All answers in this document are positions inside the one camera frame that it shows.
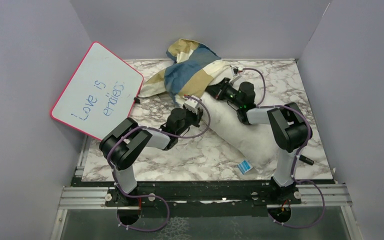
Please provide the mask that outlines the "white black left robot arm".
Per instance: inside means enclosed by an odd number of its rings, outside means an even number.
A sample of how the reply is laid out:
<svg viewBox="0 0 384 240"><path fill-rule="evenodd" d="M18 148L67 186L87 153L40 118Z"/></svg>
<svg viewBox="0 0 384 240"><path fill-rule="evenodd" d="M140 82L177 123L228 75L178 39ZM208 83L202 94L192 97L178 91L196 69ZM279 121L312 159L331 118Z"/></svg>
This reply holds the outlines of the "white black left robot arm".
<svg viewBox="0 0 384 240"><path fill-rule="evenodd" d="M124 205L132 205L137 200L133 163L142 151L145 148L172 149L191 126L200 126L203 114L200 107L177 107L158 129L140 126L128 117L101 140L99 150L111 167L115 186L119 189L118 199Z"/></svg>

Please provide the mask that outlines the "blue beige checked pillowcase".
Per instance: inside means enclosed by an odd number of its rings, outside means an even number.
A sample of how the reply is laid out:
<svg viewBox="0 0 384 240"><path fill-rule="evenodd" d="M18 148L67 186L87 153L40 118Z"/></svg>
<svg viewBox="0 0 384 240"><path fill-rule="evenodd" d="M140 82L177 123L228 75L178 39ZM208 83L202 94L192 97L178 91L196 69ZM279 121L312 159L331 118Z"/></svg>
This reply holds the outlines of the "blue beige checked pillowcase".
<svg viewBox="0 0 384 240"><path fill-rule="evenodd" d="M143 83L140 98L167 93L175 106L181 106L185 95L201 98L208 86L232 77L231 65L198 41L180 38L166 55L173 64Z"/></svg>

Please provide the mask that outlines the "white pillow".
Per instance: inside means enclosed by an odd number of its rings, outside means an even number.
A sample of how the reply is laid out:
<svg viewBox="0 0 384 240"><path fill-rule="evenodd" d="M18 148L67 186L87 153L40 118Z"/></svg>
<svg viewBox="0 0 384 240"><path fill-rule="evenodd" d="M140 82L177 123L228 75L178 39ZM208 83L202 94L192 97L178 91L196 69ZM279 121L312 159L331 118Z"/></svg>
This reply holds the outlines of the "white pillow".
<svg viewBox="0 0 384 240"><path fill-rule="evenodd" d="M242 82L233 84L235 89ZM247 113L252 109L239 109L225 100L216 100L206 90L201 97L208 109L202 117L205 123L220 138L239 150L252 166L262 168L275 163L279 157L272 129L268 123L253 124L249 121Z"/></svg>

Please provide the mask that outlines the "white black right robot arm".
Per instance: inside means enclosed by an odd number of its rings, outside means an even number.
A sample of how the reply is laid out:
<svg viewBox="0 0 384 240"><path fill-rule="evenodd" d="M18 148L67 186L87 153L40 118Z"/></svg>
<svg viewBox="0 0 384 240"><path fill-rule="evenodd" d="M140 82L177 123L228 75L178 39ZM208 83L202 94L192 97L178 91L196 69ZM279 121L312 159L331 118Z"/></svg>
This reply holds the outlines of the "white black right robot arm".
<svg viewBox="0 0 384 240"><path fill-rule="evenodd" d="M215 104L208 115L211 128L247 158L260 161L261 153L279 149L269 199L280 204L296 190L296 162L312 137L312 129L298 105L257 107L255 87L244 81L234 88L229 78L209 85L205 92Z"/></svg>

